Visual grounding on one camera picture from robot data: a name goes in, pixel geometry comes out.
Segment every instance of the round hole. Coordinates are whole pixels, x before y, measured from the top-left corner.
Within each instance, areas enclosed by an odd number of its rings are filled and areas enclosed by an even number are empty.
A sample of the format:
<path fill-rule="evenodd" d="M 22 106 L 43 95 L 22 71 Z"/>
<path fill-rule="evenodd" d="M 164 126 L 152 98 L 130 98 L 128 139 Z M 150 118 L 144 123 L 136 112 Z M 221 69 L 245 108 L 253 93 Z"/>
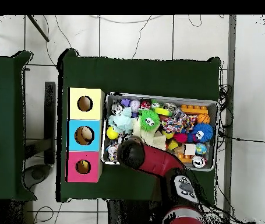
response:
<path fill-rule="evenodd" d="M 74 138 L 78 144 L 89 145 L 94 140 L 94 131 L 88 126 L 81 126 L 76 130 Z"/>
<path fill-rule="evenodd" d="M 82 96 L 77 101 L 77 107 L 80 111 L 90 111 L 93 107 L 93 102 L 88 96 Z"/>
<path fill-rule="evenodd" d="M 80 160 L 79 162 L 76 163 L 76 171 L 81 173 L 81 174 L 86 174 L 89 173 L 91 170 L 91 163 L 88 162 L 87 160 Z"/>

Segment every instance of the dark green table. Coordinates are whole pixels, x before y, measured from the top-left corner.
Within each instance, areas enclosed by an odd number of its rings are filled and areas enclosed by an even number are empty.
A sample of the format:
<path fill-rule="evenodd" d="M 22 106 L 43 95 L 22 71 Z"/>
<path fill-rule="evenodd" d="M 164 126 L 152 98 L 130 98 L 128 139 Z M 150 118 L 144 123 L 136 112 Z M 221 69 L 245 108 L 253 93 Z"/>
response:
<path fill-rule="evenodd" d="M 23 70 L 28 51 L 0 57 L 0 199 L 33 200 L 22 185 L 24 165 Z"/>
<path fill-rule="evenodd" d="M 65 182 L 68 87 L 218 101 L 220 63 L 219 58 L 206 62 L 83 58 L 74 49 L 65 50 L 58 60 L 57 201 L 68 198 L 160 200 L 158 178 L 118 165 L 103 165 L 98 183 Z M 214 172 L 194 172 L 210 203 L 214 198 Z"/>

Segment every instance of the green fuzzy ball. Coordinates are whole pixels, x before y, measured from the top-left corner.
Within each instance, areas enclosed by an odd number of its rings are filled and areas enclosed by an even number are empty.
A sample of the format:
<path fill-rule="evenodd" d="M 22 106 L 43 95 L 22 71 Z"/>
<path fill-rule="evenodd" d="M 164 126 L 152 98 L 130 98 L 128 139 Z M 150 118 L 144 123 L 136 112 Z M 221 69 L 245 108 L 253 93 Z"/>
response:
<path fill-rule="evenodd" d="M 151 131 L 160 125 L 160 119 L 157 113 L 152 110 L 140 110 L 140 127 L 145 131 Z"/>

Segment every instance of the pink ball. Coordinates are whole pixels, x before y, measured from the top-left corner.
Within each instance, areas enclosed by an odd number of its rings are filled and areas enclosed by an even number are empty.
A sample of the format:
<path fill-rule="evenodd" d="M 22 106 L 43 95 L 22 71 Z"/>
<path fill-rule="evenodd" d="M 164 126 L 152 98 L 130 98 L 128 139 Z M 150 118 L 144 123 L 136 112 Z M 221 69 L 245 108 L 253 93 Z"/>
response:
<path fill-rule="evenodd" d="M 187 141 L 187 134 L 185 133 L 178 133 L 174 135 L 174 138 L 176 139 L 177 142 L 186 142 Z"/>

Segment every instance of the yellow box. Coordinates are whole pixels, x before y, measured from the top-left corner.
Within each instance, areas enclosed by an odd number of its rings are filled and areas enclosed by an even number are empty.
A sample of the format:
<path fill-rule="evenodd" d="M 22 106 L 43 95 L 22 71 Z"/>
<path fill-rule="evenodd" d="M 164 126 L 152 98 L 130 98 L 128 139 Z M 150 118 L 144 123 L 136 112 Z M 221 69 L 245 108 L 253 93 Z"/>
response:
<path fill-rule="evenodd" d="M 101 120 L 104 93 L 101 89 L 69 88 L 69 115 L 71 120 Z"/>

